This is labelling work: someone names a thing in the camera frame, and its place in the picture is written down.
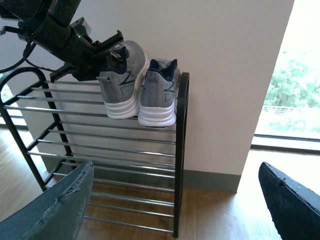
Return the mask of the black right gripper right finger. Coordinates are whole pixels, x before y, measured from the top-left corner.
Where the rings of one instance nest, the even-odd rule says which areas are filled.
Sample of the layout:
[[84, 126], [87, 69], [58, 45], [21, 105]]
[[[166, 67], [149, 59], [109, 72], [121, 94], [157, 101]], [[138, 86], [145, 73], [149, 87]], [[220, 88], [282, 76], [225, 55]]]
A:
[[267, 162], [258, 170], [262, 193], [283, 240], [320, 238], [320, 196]]

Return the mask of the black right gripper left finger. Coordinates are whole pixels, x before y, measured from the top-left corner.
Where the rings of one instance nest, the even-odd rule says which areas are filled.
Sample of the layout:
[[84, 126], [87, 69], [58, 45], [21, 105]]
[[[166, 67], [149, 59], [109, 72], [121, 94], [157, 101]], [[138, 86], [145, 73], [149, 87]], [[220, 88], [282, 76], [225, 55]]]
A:
[[91, 197], [94, 165], [85, 161], [0, 223], [2, 240], [75, 240]]

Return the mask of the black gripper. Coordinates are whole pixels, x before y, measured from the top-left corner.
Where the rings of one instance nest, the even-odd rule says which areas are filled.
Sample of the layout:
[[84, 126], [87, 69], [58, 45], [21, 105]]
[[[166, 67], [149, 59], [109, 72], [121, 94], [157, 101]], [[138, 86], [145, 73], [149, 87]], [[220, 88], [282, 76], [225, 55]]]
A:
[[66, 15], [47, 14], [22, 19], [18, 23], [22, 36], [65, 62], [66, 70], [59, 68], [57, 75], [71, 73], [78, 81], [93, 81], [107, 65], [110, 49], [124, 38], [120, 31], [103, 42], [93, 42], [84, 26], [84, 18], [71, 23]]

